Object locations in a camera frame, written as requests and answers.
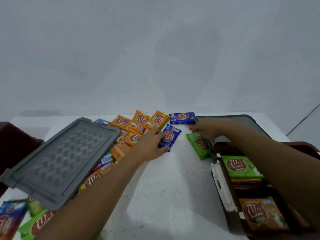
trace white barcode label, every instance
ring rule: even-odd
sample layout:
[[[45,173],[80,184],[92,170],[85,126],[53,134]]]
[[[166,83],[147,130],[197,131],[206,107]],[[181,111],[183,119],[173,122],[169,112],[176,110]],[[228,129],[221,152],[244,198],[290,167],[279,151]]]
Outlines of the white barcode label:
[[[110,162],[110,161],[112,161],[112,155],[111,154],[108,154],[106,157],[101,159],[102,165],[105,165],[107,162]]]

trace blue package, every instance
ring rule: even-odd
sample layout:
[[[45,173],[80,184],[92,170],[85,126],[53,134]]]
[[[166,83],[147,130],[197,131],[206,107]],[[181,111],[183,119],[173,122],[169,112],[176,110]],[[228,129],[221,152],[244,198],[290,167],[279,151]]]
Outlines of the blue package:
[[[163,131],[165,133],[165,137],[163,137],[159,144],[158,148],[162,147],[172,147],[176,139],[178,138],[178,135],[181,133],[181,130],[173,127],[172,125],[167,124],[167,127]]]
[[[5,201],[0,207],[1,239],[12,239],[27,212],[28,204],[21,200]]]
[[[189,125],[195,124],[195,114],[194,112],[189,113],[171,113],[170,124],[172,125]]]
[[[103,119],[97,119],[95,121],[95,123],[107,126],[107,125],[110,125],[111,122],[103,120]]]

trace orange package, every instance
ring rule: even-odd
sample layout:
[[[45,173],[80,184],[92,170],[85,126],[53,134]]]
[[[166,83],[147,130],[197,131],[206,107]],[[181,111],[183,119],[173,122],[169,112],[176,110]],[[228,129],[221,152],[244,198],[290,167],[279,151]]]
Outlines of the orange package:
[[[148,130],[151,130],[153,127],[158,127],[161,129],[170,119],[170,116],[167,114],[164,114],[160,111],[156,111],[154,115],[152,115],[144,124],[143,128],[146,128]]]
[[[118,139],[115,141],[116,143],[119,143],[120,141],[123,141],[123,139],[128,135],[128,132],[125,130],[121,130],[121,135],[118,137]]]
[[[92,185],[100,176],[106,172],[108,172],[113,167],[113,163],[107,163],[106,165],[102,166],[98,170],[94,171],[92,174],[90,174],[87,179],[83,182],[83,184],[79,188],[79,193],[82,190],[85,190],[90,185]]]
[[[118,115],[111,123],[110,125],[112,126],[115,126],[115,127],[118,127],[124,131],[128,131],[129,128],[128,128],[128,125],[130,124],[130,121],[129,119],[121,116],[121,115]]]
[[[239,199],[247,223],[254,231],[284,230],[289,227],[272,197]]]
[[[132,131],[136,134],[142,135],[143,133],[143,124],[149,119],[149,116],[141,113],[139,110],[136,110],[133,119],[129,125],[129,131]]]
[[[118,144],[115,144],[112,148],[109,149],[109,152],[112,154],[115,160],[120,161],[124,155],[130,150],[130,147],[120,141]]]
[[[130,131],[123,141],[127,143],[129,146],[133,147],[141,137],[142,135],[135,134]]]

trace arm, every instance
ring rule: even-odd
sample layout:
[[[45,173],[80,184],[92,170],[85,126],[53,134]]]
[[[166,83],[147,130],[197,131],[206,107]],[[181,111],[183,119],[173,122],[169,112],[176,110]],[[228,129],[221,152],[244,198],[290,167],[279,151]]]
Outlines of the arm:
[[[229,120],[205,119],[192,131],[211,140],[227,137],[320,230],[320,160]]]
[[[56,213],[35,240],[95,240],[138,167],[169,150],[158,148],[164,135],[155,127],[142,136],[114,168]]]

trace white table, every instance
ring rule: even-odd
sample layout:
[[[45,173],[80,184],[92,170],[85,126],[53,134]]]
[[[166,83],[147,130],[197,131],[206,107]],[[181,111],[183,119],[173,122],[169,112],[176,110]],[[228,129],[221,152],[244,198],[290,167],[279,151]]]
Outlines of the white table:
[[[250,115],[271,138],[289,139],[261,113],[206,113],[197,115]],[[84,116],[112,121],[117,115]],[[132,118],[133,115],[122,115]],[[80,116],[15,117],[19,128],[49,128],[48,140]],[[105,239],[247,239],[232,235],[211,175],[211,160],[200,161],[185,134],[187,125],[175,125],[182,133],[170,152],[143,164],[126,187],[106,223]],[[8,189],[0,198],[25,198],[18,189]],[[29,220],[26,215],[23,222]]]

